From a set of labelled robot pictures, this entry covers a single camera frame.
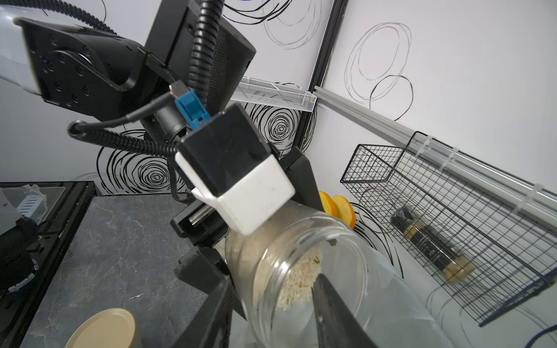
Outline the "beige jar lid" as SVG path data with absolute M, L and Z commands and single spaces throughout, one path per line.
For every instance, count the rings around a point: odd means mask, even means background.
M 65 347 L 142 347 L 142 343 L 133 315 L 123 308 L 110 308 L 82 323 Z

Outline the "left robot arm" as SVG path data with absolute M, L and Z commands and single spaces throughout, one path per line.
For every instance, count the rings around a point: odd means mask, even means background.
M 255 47 L 223 18 L 222 1 L 163 1 L 148 42 L 118 36 L 90 13 L 65 1 L 3 1 L 2 8 L 49 10 L 80 21 L 12 19 L 18 44 L 8 49 L 14 81 L 49 104 L 95 118 L 76 121 L 69 135 L 81 142 L 162 157 L 171 194 L 185 181 L 181 155 L 217 199 L 274 156 L 271 143 L 248 126 L 233 92 Z

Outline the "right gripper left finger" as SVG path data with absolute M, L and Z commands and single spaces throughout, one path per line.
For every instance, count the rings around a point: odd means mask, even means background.
M 232 312 L 233 286 L 230 278 L 224 278 L 209 294 L 173 347 L 227 348 Z

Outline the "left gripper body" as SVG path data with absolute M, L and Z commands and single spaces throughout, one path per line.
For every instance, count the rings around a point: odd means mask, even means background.
M 324 211 L 310 160 L 297 147 L 279 160 L 264 160 L 209 204 L 194 200 L 171 220 L 171 226 L 178 237 L 193 244 L 216 244 L 229 227 L 254 232 L 287 200 Z

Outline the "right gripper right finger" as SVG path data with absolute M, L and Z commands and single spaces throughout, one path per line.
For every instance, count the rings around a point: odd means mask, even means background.
M 319 347 L 377 347 L 325 275 L 317 276 L 312 296 Z

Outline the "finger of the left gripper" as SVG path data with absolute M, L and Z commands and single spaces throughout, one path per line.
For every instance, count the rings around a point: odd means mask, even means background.
M 229 278 L 232 283 L 233 309 L 242 318 L 246 317 L 229 268 L 216 249 L 195 246 L 178 261 L 173 272 L 180 281 L 207 295 L 215 290 L 224 278 Z

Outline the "rice jar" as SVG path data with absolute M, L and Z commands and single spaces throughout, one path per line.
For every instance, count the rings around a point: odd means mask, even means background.
M 230 230 L 224 252 L 243 311 L 232 347 L 316 347 L 319 276 L 377 346 L 451 346 L 385 257 L 336 217 L 290 201 L 249 235 Z

